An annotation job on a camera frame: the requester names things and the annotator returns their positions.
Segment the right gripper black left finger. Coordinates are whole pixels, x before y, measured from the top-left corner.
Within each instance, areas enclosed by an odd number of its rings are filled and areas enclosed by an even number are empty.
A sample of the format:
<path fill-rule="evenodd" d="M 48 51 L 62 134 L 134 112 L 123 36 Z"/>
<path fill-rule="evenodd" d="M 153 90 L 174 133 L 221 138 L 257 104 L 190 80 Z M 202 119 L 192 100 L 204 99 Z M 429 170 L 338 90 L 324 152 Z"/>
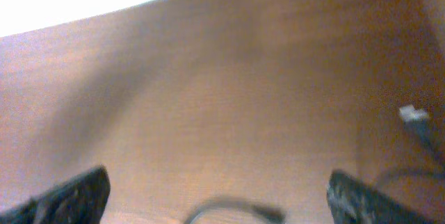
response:
<path fill-rule="evenodd" d="M 99 223 L 111 183 L 105 166 L 90 170 L 1 212 L 2 223 Z"/>

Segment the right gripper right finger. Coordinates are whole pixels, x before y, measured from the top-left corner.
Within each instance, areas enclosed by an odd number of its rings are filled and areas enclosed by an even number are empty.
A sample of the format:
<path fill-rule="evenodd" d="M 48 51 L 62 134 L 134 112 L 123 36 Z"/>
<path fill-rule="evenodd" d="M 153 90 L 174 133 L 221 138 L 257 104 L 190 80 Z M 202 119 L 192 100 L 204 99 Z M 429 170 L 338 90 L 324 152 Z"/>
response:
<path fill-rule="evenodd" d="M 342 170 L 332 171 L 326 198 L 335 224 L 431 224 L 435 222 Z"/>

